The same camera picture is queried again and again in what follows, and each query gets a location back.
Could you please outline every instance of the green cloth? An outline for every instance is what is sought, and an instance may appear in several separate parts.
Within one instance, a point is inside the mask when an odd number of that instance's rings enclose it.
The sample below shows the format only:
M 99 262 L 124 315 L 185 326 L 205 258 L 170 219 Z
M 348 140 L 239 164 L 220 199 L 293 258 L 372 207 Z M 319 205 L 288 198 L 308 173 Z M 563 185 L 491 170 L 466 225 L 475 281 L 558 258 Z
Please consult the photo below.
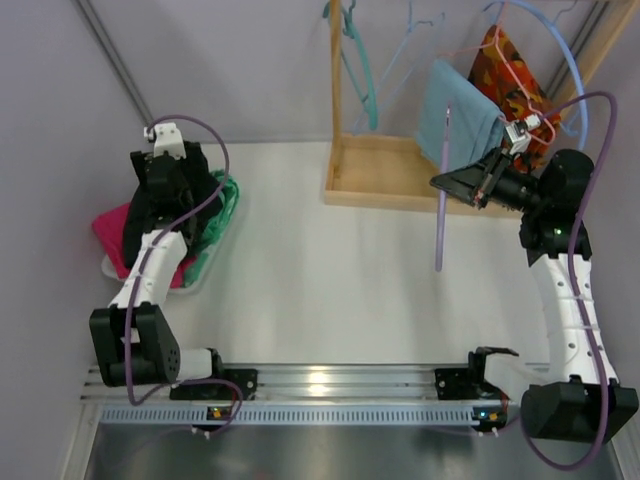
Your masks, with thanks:
M 221 182 L 224 177 L 224 170 L 215 170 L 211 172 L 211 175 L 213 175 L 218 182 Z M 220 193 L 220 199 L 223 205 L 222 210 L 218 215 L 209 220 L 207 227 L 204 229 L 204 232 L 202 232 L 202 237 L 196 249 L 196 261 L 185 270 L 182 288 L 191 286 L 198 277 L 200 277 L 207 258 L 212 253 L 211 250 L 207 250 L 207 247 L 215 245 L 222 238 L 227 225 L 229 225 L 231 221 L 231 216 L 236 209 L 239 198 L 240 188 L 236 181 L 229 176 L 227 183 Z

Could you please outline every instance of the light blue towel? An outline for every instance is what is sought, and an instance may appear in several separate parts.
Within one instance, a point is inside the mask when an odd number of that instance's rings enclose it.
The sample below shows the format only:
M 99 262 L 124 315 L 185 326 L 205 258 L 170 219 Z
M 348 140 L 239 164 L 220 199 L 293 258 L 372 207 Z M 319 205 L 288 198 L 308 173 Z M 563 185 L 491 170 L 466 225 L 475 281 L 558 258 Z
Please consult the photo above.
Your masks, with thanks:
M 504 125 L 500 108 L 444 60 L 431 68 L 416 143 L 438 167 L 442 162 L 444 121 L 451 104 L 449 166 L 466 167 L 502 143 Z

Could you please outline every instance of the light blue hanger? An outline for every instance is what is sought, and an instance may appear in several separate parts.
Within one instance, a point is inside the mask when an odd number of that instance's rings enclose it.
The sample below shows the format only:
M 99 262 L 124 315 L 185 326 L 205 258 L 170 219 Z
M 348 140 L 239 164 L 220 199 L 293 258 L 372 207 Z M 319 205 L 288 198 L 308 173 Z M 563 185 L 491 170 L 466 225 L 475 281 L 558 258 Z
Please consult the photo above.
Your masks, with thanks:
M 347 57 L 344 54 L 344 51 L 340 49 L 340 56 L 342 57 L 342 62 L 344 63 L 345 68 L 347 69 L 347 73 L 351 78 L 351 83 L 353 87 L 356 89 L 356 93 L 358 94 L 358 99 L 362 106 L 364 107 L 365 112 L 369 116 L 369 129 L 375 130 L 378 128 L 378 106 L 376 104 L 376 94 L 375 89 L 373 87 L 373 77 L 371 76 L 371 67 L 369 66 L 369 58 L 367 57 L 367 51 L 364 48 L 364 44 L 362 43 L 362 38 L 358 33 L 354 23 L 353 23 L 353 10 L 356 8 L 356 0 L 351 0 L 351 6 L 349 7 L 349 11 L 347 11 L 344 7 L 340 7 L 342 10 L 342 16 L 344 17 L 344 28 L 342 29 L 342 33 L 345 37 L 352 39 L 356 48 L 358 49 L 358 56 L 360 57 L 360 62 L 362 63 L 362 69 L 364 70 L 364 77 L 367 82 L 367 94 L 363 94 L 358 82 L 356 80 L 356 76 L 353 73 L 353 69 L 351 68 L 351 64 L 347 60 Z M 329 11 L 330 6 L 329 2 L 324 7 L 324 11 L 322 12 L 322 18 L 329 19 Z
M 442 12 L 438 16 L 438 18 L 440 20 L 439 25 L 442 25 L 444 23 L 444 19 L 445 19 L 444 12 Z M 415 30 L 415 28 L 418 25 L 429 25 L 429 26 L 433 27 L 435 24 L 434 24 L 434 22 L 432 20 L 417 20 L 417 21 L 414 22 L 413 21 L 413 0 L 409 0 L 409 14 L 408 14 L 408 19 L 407 19 L 407 31 L 405 32 L 405 35 L 404 35 L 404 38 L 402 39 L 402 42 L 400 43 L 400 45 L 396 49 L 396 52 L 393 54 L 393 57 L 391 58 L 391 62 L 389 62 L 389 65 L 387 66 L 387 68 L 385 69 L 384 73 L 382 74 L 382 77 L 380 78 L 380 83 L 378 83 L 378 86 L 376 87 L 376 90 L 375 90 L 376 98 L 378 96 L 378 92 L 380 91 L 380 89 L 382 88 L 384 83 L 386 82 L 387 76 L 389 75 L 389 73 L 391 72 L 391 70 L 392 70 L 393 66 L 395 65 L 396 61 L 400 57 L 400 54 L 407 47 L 407 45 L 409 43 L 409 37 L 411 36 L 411 34 L 413 33 L 413 31 Z M 384 113 L 384 111 L 389 107 L 389 105 L 391 105 L 391 103 L 395 100 L 395 98 L 398 96 L 398 94 L 402 91 L 402 88 L 407 83 L 407 80 L 409 80 L 409 77 L 411 77 L 411 75 L 413 74 L 415 69 L 419 65 L 422 65 L 424 63 L 424 57 L 426 56 L 426 54 L 429 51 L 428 47 L 429 47 L 429 45 L 427 45 L 427 47 L 425 47 L 425 49 L 420 53 L 420 55 L 418 55 L 418 59 L 415 62 L 413 62 L 413 65 L 411 66 L 411 68 L 409 69 L 407 74 L 404 76 L 404 78 L 400 81 L 400 83 L 396 86 L 396 88 L 391 92 L 391 94 L 389 95 L 387 100 L 385 100 L 385 102 L 382 104 L 382 106 L 380 106 L 378 108 L 378 115 L 381 115 L 382 113 Z M 355 123 L 353 124 L 352 131 L 353 131 L 354 134 L 355 133 L 361 133 L 359 125 L 360 125 L 360 122 L 362 121 L 362 117 L 364 116 L 365 113 L 366 112 L 363 111 L 358 116 L 358 118 L 356 119 Z
M 504 8 L 504 0 L 501 1 L 494 1 L 489 3 L 486 7 L 484 7 L 484 9 L 482 10 L 483 12 L 486 12 L 487 10 L 489 10 L 493 5 L 495 4 L 500 4 L 500 9 L 498 10 L 498 13 L 496 14 L 493 23 L 496 23 L 497 19 L 500 16 L 500 13 L 502 11 L 502 9 Z M 553 22 L 551 20 L 549 20 L 547 17 L 545 17 L 544 13 L 542 13 L 541 10 L 539 10 L 538 8 L 534 7 L 533 5 L 531 5 L 530 3 L 527 3 L 525 1 L 522 0 L 509 0 L 509 5 L 515 5 L 517 7 L 520 7 L 524 10 L 527 10 L 529 13 L 531 13 L 533 16 L 535 16 L 549 31 L 549 33 L 551 33 L 551 35 L 553 35 L 553 37 L 555 38 L 556 42 L 558 43 L 558 46 L 560 47 L 560 49 L 562 50 L 562 53 L 564 54 L 564 57 L 567 61 L 567 65 L 569 66 L 569 71 L 571 72 L 571 76 L 573 77 L 573 82 L 576 86 L 576 91 L 578 92 L 578 95 L 584 95 L 584 84 L 582 83 L 582 77 L 580 76 L 580 70 L 578 69 L 578 66 L 576 65 L 576 61 L 573 58 L 573 54 L 571 53 L 571 49 L 569 48 L 569 46 L 567 45 L 567 42 L 564 40 L 564 37 L 562 36 L 562 34 L 558 31 L 558 28 L 556 27 L 556 22 L 558 21 L 558 19 L 560 18 L 560 16 L 564 13 L 570 12 L 571 10 L 573 10 L 573 8 L 576 6 L 577 0 L 574 0 L 573 5 L 571 5 L 571 7 L 569 8 L 565 8 L 563 10 L 560 10 L 558 12 L 558 14 L 556 15 L 556 18 L 553 20 Z M 578 114 L 580 114 L 581 117 L 581 130 L 580 130 L 580 139 L 578 141 L 578 149 L 579 150 L 583 150 L 586 142 L 587 142 L 587 135 L 588 135 L 588 131 L 589 131 L 589 118 L 588 118 L 588 113 L 587 113 L 587 104 L 586 102 L 583 100 L 579 103 L 579 109 L 578 111 L 576 111 L 576 113 L 573 115 L 573 117 L 569 120 L 569 122 L 567 123 L 567 125 L 564 124 L 560 124 L 560 127 L 562 128 L 562 130 L 569 136 L 576 136 L 578 132 L 575 132 L 571 129 L 571 126 L 573 125 L 573 123 L 575 122 L 576 118 L 578 117 Z

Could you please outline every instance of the gray wall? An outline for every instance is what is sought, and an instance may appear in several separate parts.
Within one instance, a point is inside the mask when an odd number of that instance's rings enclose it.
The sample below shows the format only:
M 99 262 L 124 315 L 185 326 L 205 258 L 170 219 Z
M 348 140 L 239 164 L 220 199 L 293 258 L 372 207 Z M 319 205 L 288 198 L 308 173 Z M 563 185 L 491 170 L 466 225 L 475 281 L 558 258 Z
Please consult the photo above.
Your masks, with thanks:
M 0 471 L 56 477 L 93 361 L 88 317 L 114 293 L 93 217 L 135 186 L 141 125 L 68 0 L 0 15 Z
M 331 134 L 329 26 L 326 0 L 93 0 L 152 113 L 188 112 L 235 141 L 328 139 Z M 490 25 L 480 10 L 489 0 L 415 0 L 414 18 L 445 12 L 440 35 L 416 30 L 388 85 L 405 75 L 418 52 L 433 48 L 418 74 L 381 119 L 379 131 L 411 135 L 417 124 L 428 65 L 436 53 L 478 45 Z M 550 18 L 573 2 L 534 1 Z M 561 17 L 573 38 L 591 2 Z M 369 52 L 374 78 L 388 65 L 406 30 L 408 0 L 360 0 L 354 19 Z M 542 84 L 561 59 L 553 38 L 529 13 L 510 6 L 505 29 Z M 345 51 L 361 73 L 352 42 Z M 468 72 L 475 53 L 454 59 Z M 344 75 L 343 116 L 350 128 L 360 112 Z M 202 137 L 197 129 L 192 136 Z
M 587 211 L 591 235 L 593 288 L 598 321 L 607 352 L 622 382 L 640 389 L 640 14 L 604 61 L 590 90 L 614 93 L 619 102 L 618 126 L 607 164 Z M 593 100 L 588 152 L 595 160 L 609 118 L 606 100 Z M 640 417 L 636 415 L 640 426 Z

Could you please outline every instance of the orange patterned cloth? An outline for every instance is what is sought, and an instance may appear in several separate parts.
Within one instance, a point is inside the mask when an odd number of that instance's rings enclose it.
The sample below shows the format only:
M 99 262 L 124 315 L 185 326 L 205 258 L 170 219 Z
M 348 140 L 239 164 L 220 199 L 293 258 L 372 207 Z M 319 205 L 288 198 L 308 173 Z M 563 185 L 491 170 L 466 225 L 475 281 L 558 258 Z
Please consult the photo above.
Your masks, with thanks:
M 497 27 L 493 25 L 487 31 L 482 45 L 493 42 L 496 28 Z M 511 40 L 509 40 L 509 37 L 503 32 L 502 28 L 498 34 L 498 45 L 504 57 L 507 59 L 509 66 L 529 92 L 531 105 L 542 113 L 550 111 L 553 108 L 551 101 L 547 98 L 542 88 L 540 88 L 540 85 L 538 85 L 538 82 L 536 82 L 529 71 L 527 64 L 522 60 L 516 47 L 511 43 Z M 491 45 L 480 49 L 471 67 L 469 81 L 500 107 L 500 110 L 502 110 L 507 120 L 524 119 L 533 113 L 529 109 L 527 99 L 520 91 L 518 84 L 502 62 L 495 46 Z M 554 128 L 556 128 L 561 121 L 560 115 L 550 117 L 549 121 Z M 531 133 L 547 142 L 551 140 L 551 129 L 545 123 Z M 516 161 L 516 168 L 527 172 L 544 165 L 546 162 L 543 157 L 547 152 L 547 148 L 546 145 L 532 140 L 525 154 Z

